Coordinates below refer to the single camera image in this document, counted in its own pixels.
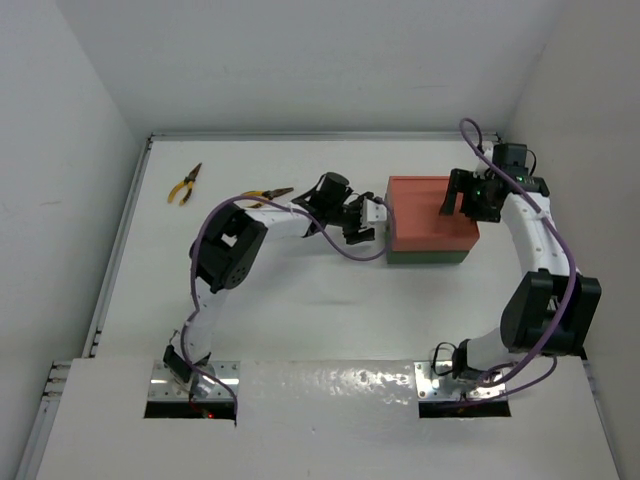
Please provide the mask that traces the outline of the red drawer box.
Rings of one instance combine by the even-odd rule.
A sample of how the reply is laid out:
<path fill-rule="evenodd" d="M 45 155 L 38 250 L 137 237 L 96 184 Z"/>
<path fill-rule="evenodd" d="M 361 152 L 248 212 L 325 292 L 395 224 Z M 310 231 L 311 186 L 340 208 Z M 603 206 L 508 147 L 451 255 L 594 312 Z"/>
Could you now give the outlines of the red drawer box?
<path fill-rule="evenodd" d="M 441 216 L 448 176 L 391 176 L 386 201 L 395 216 L 391 250 L 399 253 L 469 252 L 480 238 L 475 221 L 457 210 Z"/>

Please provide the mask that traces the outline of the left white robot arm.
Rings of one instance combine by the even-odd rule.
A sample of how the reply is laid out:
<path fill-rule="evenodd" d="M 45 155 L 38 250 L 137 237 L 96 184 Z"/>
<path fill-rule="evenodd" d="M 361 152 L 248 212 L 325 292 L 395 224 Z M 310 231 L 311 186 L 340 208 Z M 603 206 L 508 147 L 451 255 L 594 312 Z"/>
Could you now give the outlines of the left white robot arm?
<path fill-rule="evenodd" d="M 222 305 L 226 293 L 247 278 L 266 242 L 320 234 L 344 257 L 368 262 L 387 251 L 355 256 L 328 236 L 326 228 L 339 228 L 345 242 L 356 245 L 373 241 L 378 225 L 394 225 L 391 207 L 372 192 L 355 194 L 349 181 L 335 172 L 322 175 L 314 187 L 286 204 L 259 192 L 225 200 L 206 217 L 190 247 L 194 311 L 166 347 L 164 364 L 185 385 L 205 373 L 215 315 L 201 309 Z"/>

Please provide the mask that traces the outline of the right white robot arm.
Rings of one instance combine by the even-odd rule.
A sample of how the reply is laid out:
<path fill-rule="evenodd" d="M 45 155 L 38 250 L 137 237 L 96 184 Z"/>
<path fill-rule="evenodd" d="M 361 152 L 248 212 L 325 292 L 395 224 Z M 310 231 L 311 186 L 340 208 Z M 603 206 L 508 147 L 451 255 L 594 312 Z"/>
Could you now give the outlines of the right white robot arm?
<path fill-rule="evenodd" d="M 504 222 L 523 278 L 499 326 L 462 341 L 449 369 L 434 368 L 440 376 L 483 383 L 529 353 L 561 357 L 584 352 L 602 288 L 598 279 L 570 267 L 564 247 L 551 234 L 549 189 L 527 168 L 528 153 L 524 144 L 497 144 L 487 152 L 491 166 L 451 172 L 440 216 L 461 213 L 477 222 Z"/>

